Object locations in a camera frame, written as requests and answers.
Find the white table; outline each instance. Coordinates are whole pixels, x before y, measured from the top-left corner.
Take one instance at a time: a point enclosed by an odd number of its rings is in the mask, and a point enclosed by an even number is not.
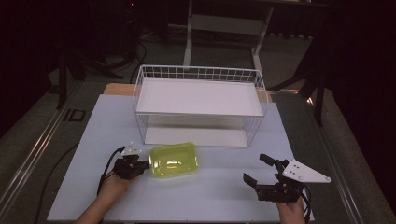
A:
[[[100,95],[48,220],[77,219],[95,198],[100,175],[111,153],[130,142],[142,143],[134,118],[132,96]],[[142,160],[147,160],[154,146],[143,147],[140,156]],[[279,221],[276,206],[258,201],[254,189],[242,179],[243,173],[247,173],[259,184],[275,184],[276,168],[260,161],[260,154],[281,160],[293,158],[275,104],[269,105],[250,147],[197,147],[196,153],[199,163],[196,173],[159,179],[146,171],[106,215],[105,220]]]

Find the dark background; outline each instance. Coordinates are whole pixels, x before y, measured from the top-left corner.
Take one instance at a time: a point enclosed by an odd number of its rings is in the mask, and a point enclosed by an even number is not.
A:
[[[139,9],[134,15],[138,21],[164,37],[168,22],[186,23],[188,1],[136,3]],[[1,4],[0,136],[50,89],[47,74],[58,67],[64,41],[96,60],[103,60],[109,50],[125,51],[114,47],[123,34],[122,5],[107,7],[106,0],[7,0]],[[206,1],[196,7],[205,11],[213,7],[211,4]],[[219,8],[220,13],[233,10],[227,4]],[[396,168],[396,101],[392,85],[392,77],[396,76],[395,12],[395,1],[335,1],[322,24],[325,10],[287,5],[276,8],[268,29],[286,38],[315,37],[298,73],[315,68],[327,75],[326,87],[333,91],[393,211],[396,200],[391,196],[390,183],[394,182],[392,172]],[[110,39],[107,30],[115,27],[119,29],[111,32],[118,35]]]

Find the yellow-green transparent box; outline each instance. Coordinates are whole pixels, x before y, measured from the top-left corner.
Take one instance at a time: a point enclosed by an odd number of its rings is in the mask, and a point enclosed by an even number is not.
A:
[[[192,142],[154,147],[149,159],[155,177],[184,175],[198,169],[195,145]]]

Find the human arm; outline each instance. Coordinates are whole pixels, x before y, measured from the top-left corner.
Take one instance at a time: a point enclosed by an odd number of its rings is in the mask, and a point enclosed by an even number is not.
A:
[[[305,224],[304,203],[300,197],[295,203],[276,203],[282,224]]]
[[[109,172],[96,199],[78,217],[75,224],[97,224],[111,207],[124,195],[128,186],[134,181],[121,179],[113,172]]]

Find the white wire rack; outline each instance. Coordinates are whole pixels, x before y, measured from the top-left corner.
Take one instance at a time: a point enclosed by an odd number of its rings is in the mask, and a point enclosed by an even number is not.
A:
[[[234,111],[227,111],[223,114],[213,114],[213,113],[194,113],[194,112],[158,112],[158,111],[145,111],[139,110],[141,94],[146,94],[142,89],[145,86],[145,81],[152,80],[183,80],[184,83],[189,83],[190,81],[199,81],[200,84],[210,85],[214,82],[217,84],[241,84],[248,85],[253,89],[254,96],[253,101],[257,101],[260,115],[240,115],[233,113]],[[181,97],[189,97],[189,95],[183,95],[183,92],[179,93]],[[202,92],[196,92],[194,95],[205,95]],[[203,97],[212,98],[210,95],[205,95]],[[237,105],[243,105],[243,102],[237,102]],[[253,140],[257,129],[259,128],[263,116],[267,110],[268,94],[265,90],[264,82],[262,79],[262,74],[259,70],[253,69],[239,69],[239,68],[222,68],[222,67],[199,67],[199,66],[164,66],[164,65],[142,65],[139,69],[137,80],[134,89],[134,112],[136,114],[137,123],[139,126],[139,131],[141,133],[142,139],[146,144],[174,144],[182,140],[192,141],[197,146],[222,146],[222,147],[248,147],[250,142]],[[162,129],[162,132],[166,133],[154,133],[153,130],[159,130],[158,127],[172,127],[171,129]],[[182,137],[179,133],[172,133],[175,128],[182,130]],[[198,133],[201,135],[200,139],[196,138],[197,132],[193,132],[191,129],[196,128],[200,131]],[[221,142],[217,143],[217,139],[223,139],[221,135],[227,134],[227,138],[238,139],[240,136],[234,136],[230,132],[238,130],[238,134],[243,133],[242,142],[245,143],[227,143]],[[167,136],[168,140],[153,140],[150,134],[155,134],[156,136]]]

